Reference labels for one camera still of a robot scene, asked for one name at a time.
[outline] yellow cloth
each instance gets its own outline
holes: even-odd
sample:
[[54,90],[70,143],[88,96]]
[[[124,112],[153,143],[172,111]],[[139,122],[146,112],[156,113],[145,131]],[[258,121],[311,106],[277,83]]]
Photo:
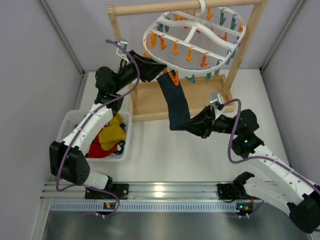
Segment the yellow cloth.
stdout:
[[98,137],[99,143],[103,150],[108,151],[121,140],[126,140],[126,134],[120,127],[120,124],[123,122],[124,120],[122,116],[117,114],[109,121],[110,126],[107,126],[101,130]]

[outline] wooden tray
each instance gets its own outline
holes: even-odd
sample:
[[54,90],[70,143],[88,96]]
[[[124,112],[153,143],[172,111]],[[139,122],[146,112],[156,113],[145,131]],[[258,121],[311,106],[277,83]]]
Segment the wooden tray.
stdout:
[[[212,76],[210,81],[197,77],[196,83],[191,83],[184,78],[180,79],[191,116],[197,115],[210,104],[212,92],[221,93],[225,102],[233,99],[230,91],[222,91],[225,82],[225,75]],[[226,113],[234,110],[234,103],[225,107]],[[131,114],[133,122],[168,119],[168,105],[156,80],[139,84],[131,93]]]

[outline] white wall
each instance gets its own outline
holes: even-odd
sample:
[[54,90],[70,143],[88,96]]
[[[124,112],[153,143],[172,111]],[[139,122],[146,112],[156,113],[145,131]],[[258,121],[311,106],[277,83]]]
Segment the white wall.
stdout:
[[265,72],[275,114],[295,168],[320,184],[320,1],[309,0]]
[[[166,2],[173,1],[174,0],[47,0],[69,40],[75,55],[85,70],[96,70],[101,66],[108,66],[112,69],[119,67],[119,61],[114,61],[116,57],[114,47],[105,43],[105,39],[114,40],[107,13],[108,3],[114,3],[115,6],[125,6],[159,2],[166,4]],[[297,0],[268,1],[252,43],[242,62],[242,68],[261,67],[296,3]],[[232,7],[232,9],[242,15],[246,21],[249,19],[252,8],[252,5]],[[129,49],[134,49],[140,54],[144,52],[142,46],[143,33],[159,15],[160,13],[152,13],[118,17],[122,37],[128,40]],[[212,20],[218,23],[219,18],[220,13],[217,12]],[[230,22],[231,18],[229,17],[225,25],[229,26]],[[177,37],[183,36],[186,32],[187,30],[182,28],[182,32],[179,32]],[[195,38],[199,44],[206,43],[207,41],[207,38],[204,37],[203,34],[196,34]],[[166,51],[162,57],[165,59],[172,58],[173,54],[170,46],[168,46]],[[180,66],[185,65],[186,60],[182,57],[181,59],[177,59],[176,63]],[[188,67],[198,68],[199,65],[194,66],[190,64]]]
[[26,239],[80,74],[36,0],[0,7],[0,238]]

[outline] white plastic basket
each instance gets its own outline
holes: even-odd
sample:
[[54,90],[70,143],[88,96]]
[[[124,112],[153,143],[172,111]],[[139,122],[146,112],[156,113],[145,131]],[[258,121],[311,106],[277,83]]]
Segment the white plastic basket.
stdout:
[[[61,142],[62,139],[68,136],[75,129],[76,125],[78,125],[84,119],[87,113],[87,111],[83,110],[71,110],[67,112],[62,121],[56,141]],[[123,122],[126,125],[124,128],[125,146],[123,153],[120,155],[112,153],[104,158],[87,157],[86,159],[88,162],[120,162],[127,158],[132,130],[132,116],[128,111],[120,111],[119,114],[123,117]]]

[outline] gray floor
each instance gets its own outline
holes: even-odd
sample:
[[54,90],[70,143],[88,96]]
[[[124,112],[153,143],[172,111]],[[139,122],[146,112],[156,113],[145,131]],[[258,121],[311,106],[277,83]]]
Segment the gray floor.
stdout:
[[[51,227],[60,230],[81,212],[51,212]],[[48,227],[42,240],[309,240],[273,206],[264,204],[250,219],[224,213],[120,212],[103,220],[94,214],[75,220],[53,235]]]

